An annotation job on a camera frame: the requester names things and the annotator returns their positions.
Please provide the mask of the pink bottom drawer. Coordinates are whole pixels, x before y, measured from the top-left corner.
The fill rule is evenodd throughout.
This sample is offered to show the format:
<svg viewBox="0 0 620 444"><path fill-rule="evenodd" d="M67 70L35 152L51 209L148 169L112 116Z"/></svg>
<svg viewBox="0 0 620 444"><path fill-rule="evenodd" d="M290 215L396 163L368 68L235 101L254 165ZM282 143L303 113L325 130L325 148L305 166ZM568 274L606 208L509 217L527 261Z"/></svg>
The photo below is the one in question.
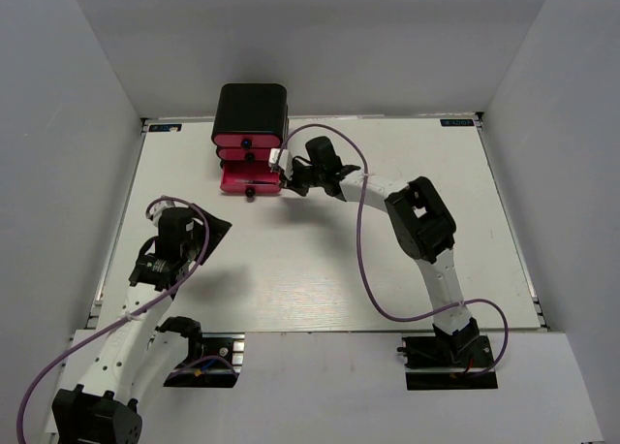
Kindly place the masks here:
<svg viewBox="0 0 620 444"><path fill-rule="evenodd" d="M259 196L275 196L281 191L279 175L267 162L225 161L222 164L220 189L227 195L254 200Z"/></svg>

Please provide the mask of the pink drawer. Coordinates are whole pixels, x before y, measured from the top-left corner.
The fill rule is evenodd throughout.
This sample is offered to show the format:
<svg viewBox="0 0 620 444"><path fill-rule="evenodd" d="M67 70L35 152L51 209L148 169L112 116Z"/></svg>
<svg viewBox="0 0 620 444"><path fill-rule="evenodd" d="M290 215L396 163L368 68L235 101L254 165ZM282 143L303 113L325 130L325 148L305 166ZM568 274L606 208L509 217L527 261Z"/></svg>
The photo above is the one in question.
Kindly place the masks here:
<svg viewBox="0 0 620 444"><path fill-rule="evenodd" d="M225 161L222 164L220 189L227 195L254 200L259 196L275 196L281 191L279 175L267 162Z"/></svg>
<svg viewBox="0 0 620 444"><path fill-rule="evenodd" d="M282 143L277 135L265 133L220 133L212 137L213 142L222 148L273 148Z"/></svg>
<svg viewBox="0 0 620 444"><path fill-rule="evenodd" d="M220 148L216 149L218 158L225 162L266 163L270 157L270 148Z"/></svg>

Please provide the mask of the pink top drawer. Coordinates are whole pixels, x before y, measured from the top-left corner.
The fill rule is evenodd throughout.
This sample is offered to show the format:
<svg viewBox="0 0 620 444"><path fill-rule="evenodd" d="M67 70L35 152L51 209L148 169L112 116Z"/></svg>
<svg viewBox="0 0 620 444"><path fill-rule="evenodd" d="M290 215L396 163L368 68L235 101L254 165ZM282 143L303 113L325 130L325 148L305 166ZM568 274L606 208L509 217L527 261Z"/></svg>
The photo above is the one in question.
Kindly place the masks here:
<svg viewBox="0 0 620 444"><path fill-rule="evenodd" d="M212 137L213 142L222 148L273 148L282 143L277 135L265 133L220 133Z"/></svg>

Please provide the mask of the red gel pen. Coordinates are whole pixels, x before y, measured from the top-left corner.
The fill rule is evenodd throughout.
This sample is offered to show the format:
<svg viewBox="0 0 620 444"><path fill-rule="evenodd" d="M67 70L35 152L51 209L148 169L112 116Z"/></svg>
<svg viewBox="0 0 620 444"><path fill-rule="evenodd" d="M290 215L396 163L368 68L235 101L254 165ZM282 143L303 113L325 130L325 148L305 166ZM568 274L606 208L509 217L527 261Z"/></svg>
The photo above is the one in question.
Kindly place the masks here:
<svg viewBox="0 0 620 444"><path fill-rule="evenodd" d="M269 185L269 184L273 184L273 182L268 181L268 180L258 180L258 179L245 179L245 178L238 178L234 180L235 183L243 183L243 184L257 184L257 185Z"/></svg>

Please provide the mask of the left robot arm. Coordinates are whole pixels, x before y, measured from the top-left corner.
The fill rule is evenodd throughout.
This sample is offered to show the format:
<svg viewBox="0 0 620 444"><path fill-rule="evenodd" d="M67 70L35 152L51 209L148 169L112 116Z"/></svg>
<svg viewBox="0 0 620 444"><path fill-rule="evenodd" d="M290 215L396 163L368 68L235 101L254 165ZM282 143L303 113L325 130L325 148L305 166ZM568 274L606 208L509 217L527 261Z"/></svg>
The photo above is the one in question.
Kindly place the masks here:
<svg viewBox="0 0 620 444"><path fill-rule="evenodd" d="M92 364L51 409L61 443L136 443L142 413L179 369L205 360L201 324L168 316L180 286L203 265L230 222L195 205L162 198L146 217L157 229L140 248L117 317Z"/></svg>

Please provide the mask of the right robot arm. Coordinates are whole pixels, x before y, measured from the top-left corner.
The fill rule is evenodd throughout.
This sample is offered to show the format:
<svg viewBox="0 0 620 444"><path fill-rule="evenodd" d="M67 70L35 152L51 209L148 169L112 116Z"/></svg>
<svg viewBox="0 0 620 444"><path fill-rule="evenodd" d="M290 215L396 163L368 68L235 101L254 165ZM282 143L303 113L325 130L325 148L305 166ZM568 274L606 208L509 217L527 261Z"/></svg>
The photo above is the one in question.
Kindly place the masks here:
<svg viewBox="0 0 620 444"><path fill-rule="evenodd" d="M400 248L422 275L439 357L449 365L462 364L480 332L455 270L456 224L433 183L424 176L410 182L376 176L369 173L366 161L346 165L326 136L305 147L307 159L293 157L286 148L270 150L268 164L282 185L302 197L320 187L332 198L357 203L358 213L365 206L386 213Z"/></svg>

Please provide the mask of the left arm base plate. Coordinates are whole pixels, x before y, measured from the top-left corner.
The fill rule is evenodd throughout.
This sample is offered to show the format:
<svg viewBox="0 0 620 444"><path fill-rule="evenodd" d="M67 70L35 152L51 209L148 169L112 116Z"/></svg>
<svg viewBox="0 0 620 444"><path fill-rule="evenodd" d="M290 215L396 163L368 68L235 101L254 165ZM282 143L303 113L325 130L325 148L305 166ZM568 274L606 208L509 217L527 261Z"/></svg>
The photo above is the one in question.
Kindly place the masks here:
<svg viewBox="0 0 620 444"><path fill-rule="evenodd" d="M230 389L240 374L245 351L244 333L204 333L199 321L170 317L157 333L175 333L186 345L186 358L164 383L168 388Z"/></svg>

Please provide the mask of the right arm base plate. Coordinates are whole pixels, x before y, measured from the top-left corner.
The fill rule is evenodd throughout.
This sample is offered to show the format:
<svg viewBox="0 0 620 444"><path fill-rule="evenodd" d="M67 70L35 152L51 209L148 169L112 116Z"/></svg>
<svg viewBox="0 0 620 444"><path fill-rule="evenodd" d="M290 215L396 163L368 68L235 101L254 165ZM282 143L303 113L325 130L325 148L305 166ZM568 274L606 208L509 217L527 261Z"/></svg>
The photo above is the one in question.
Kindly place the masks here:
<svg viewBox="0 0 620 444"><path fill-rule="evenodd" d="M402 338L396 349L404 360L408 391L496 390L494 358L489 339L480 336L457 360L439 346L434 336Z"/></svg>

